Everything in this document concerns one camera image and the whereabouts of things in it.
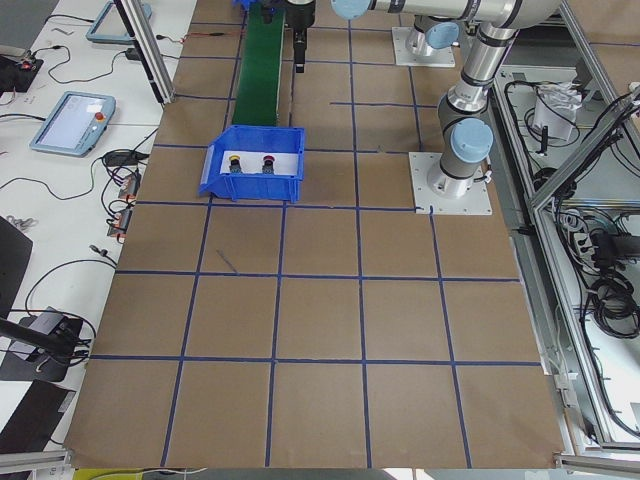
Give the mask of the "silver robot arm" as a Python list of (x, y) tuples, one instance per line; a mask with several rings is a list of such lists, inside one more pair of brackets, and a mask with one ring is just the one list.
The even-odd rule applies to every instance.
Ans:
[(488, 125), (474, 117), (485, 111), (487, 94), (518, 32), (553, 14), (558, 1), (333, 1), (340, 17), (351, 20), (368, 10), (410, 13), (480, 22), (460, 80), (438, 106), (445, 140), (439, 163), (430, 168), (430, 189), (445, 198), (463, 197), (493, 144)]
[[(345, 20), (362, 16), (367, 10), (373, 10), (375, 1), (332, 1), (334, 12)], [(315, 1), (285, 1), (284, 8), (288, 25), (294, 30), (297, 42), (306, 47), (307, 29), (315, 21)], [(451, 47), (459, 36), (459, 26), (452, 19), (436, 16), (418, 15), (414, 17), (412, 29), (405, 39), (404, 50), (407, 53), (426, 58)]]

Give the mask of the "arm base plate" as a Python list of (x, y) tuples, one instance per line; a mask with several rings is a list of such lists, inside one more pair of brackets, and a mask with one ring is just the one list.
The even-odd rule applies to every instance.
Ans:
[(435, 26), (426, 32), (414, 27), (393, 27), (392, 40), (395, 64), (453, 68), (455, 58), (452, 45), (457, 41), (457, 26)]
[(480, 167), (463, 180), (448, 177), (441, 169), (441, 153), (410, 152), (410, 173), (417, 214), (472, 215), (492, 214), (487, 184), (475, 182)]

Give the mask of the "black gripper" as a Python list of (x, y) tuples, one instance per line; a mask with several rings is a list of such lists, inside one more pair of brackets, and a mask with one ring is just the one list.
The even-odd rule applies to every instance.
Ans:
[(294, 31), (304, 31), (315, 22), (315, 0), (286, 0), (285, 13), (288, 26)]

